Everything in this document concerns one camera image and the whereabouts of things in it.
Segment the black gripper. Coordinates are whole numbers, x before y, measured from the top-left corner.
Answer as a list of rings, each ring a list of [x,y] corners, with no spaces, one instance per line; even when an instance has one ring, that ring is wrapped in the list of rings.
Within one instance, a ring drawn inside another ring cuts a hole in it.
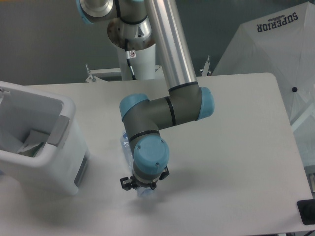
[[[165,179],[167,176],[169,176],[169,169],[166,166],[163,171],[161,172],[159,176],[159,180]],[[123,177],[120,179],[121,187],[124,190],[131,190],[131,189],[138,189],[140,187],[143,188],[149,188],[151,190],[155,190],[157,187],[157,179],[149,181],[149,182],[141,182],[139,179],[137,179],[135,176],[129,177]]]

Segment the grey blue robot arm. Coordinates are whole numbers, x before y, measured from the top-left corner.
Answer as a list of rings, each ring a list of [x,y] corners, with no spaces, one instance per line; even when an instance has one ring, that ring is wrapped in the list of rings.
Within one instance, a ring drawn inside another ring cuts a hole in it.
[[[176,2],[173,0],[78,0],[85,23],[109,21],[107,34],[123,52],[127,75],[134,81],[145,64],[140,51],[159,49],[169,95],[150,100],[137,93],[120,102],[133,157],[132,175],[120,180],[124,190],[155,189],[169,175],[169,147],[160,130],[200,120],[215,109],[210,90],[200,87],[192,65]]]

